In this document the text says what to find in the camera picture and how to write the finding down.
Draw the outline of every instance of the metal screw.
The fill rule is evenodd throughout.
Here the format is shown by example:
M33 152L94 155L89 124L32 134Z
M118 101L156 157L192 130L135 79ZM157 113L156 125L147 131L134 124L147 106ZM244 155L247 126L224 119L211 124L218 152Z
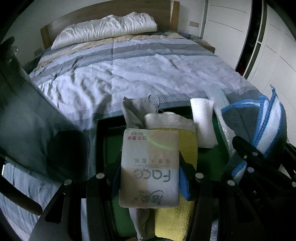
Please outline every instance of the metal screw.
M227 184L228 184L229 186L234 186L234 185L235 185L235 182L234 182L233 180L228 180L228 181L227 181Z
M198 179L203 179L204 176L203 176L202 173L196 173L195 177L198 178Z
M64 184L67 186L67 185L70 185L72 183L72 180L71 179L67 179L64 181Z
M248 167L248 172L249 172L249 173L254 172L254 168L252 168L252 167Z
M97 179L102 179L104 177L105 177L105 174L104 173L101 173L101 172L96 175L96 178Z

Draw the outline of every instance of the pillow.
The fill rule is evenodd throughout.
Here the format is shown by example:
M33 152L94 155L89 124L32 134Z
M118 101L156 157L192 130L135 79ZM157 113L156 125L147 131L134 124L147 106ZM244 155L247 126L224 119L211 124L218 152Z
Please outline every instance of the pillow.
M147 13L132 12L124 17L109 15L99 20L86 21L66 27L54 40L52 50L75 43L155 32L156 29L157 24Z

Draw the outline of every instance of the white towel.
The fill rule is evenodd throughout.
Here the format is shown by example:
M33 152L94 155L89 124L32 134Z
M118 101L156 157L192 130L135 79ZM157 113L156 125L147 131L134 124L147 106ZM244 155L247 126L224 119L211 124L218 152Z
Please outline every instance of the white towel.
M212 115L214 102L203 98L190 100L193 121L196 124L197 147L213 148L218 144L214 132Z

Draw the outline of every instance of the nightstand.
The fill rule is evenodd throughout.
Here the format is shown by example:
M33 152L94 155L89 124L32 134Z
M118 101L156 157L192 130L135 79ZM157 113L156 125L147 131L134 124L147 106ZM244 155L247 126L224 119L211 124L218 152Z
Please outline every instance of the nightstand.
M202 40L202 39L190 39L193 42L198 43L200 46L202 46L203 48L209 50L212 53L215 53L215 47L213 47L212 45L210 45L207 41Z

